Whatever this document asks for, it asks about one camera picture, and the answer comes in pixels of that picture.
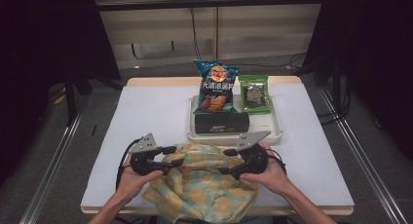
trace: gray floor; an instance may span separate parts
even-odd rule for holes
[[[290,56],[269,56],[225,60],[236,64],[284,64]],[[289,75],[290,71],[281,67],[258,67],[240,65],[246,73],[269,75]],[[145,76],[198,76],[192,62],[123,69],[125,84],[131,77]],[[315,86],[312,74],[302,78],[317,113],[327,112],[319,88]],[[82,213],[80,202],[86,189],[100,144],[116,110],[120,92],[113,91],[98,82],[91,81],[93,93],[88,97],[77,96],[77,103],[85,99],[86,109],[67,149],[67,153],[53,181],[49,196],[42,204],[38,223],[86,223],[92,217]],[[66,130],[67,111],[65,103],[49,105],[38,126],[38,136],[29,152],[22,153],[23,163],[0,188],[0,223],[19,223],[32,196],[48,168],[56,147]],[[375,118],[363,101],[353,93],[351,110],[346,120],[357,136],[372,165],[394,196],[407,222],[413,222],[413,163],[402,155],[392,138],[376,128]],[[337,221],[350,223],[392,223],[377,198],[370,182],[361,170],[356,157],[335,123],[323,127],[337,163],[342,170],[350,192],[355,200],[355,212],[350,216],[334,217]],[[134,216],[124,215],[132,220]]]

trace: blue chip bag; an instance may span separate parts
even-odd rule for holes
[[[194,62],[203,77],[198,108],[194,113],[237,112],[233,108],[232,89],[240,69],[217,61]]]

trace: green snack package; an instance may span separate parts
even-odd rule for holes
[[[242,111],[250,115],[271,113],[267,75],[240,75]]]

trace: white table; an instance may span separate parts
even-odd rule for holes
[[[81,202],[83,212],[98,212],[115,192],[118,165],[133,140],[152,132],[160,146],[188,142],[188,103],[199,93],[200,83],[198,77],[135,78],[128,82],[94,163]],[[303,84],[297,77],[270,77],[269,84],[283,131],[271,146],[282,155],[288,177],[327,214],[351,214],[355,204]],[[240,93],[238,81],[233,92]],[[140,195],[122,212],[159,214]],[[292,213],[282,197],[260,185],[258,199],[247,215]]]

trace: black box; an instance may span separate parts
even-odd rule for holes
[[[208,113],[195,115],[195,133],[246,132],[249,128],[247,113]]]

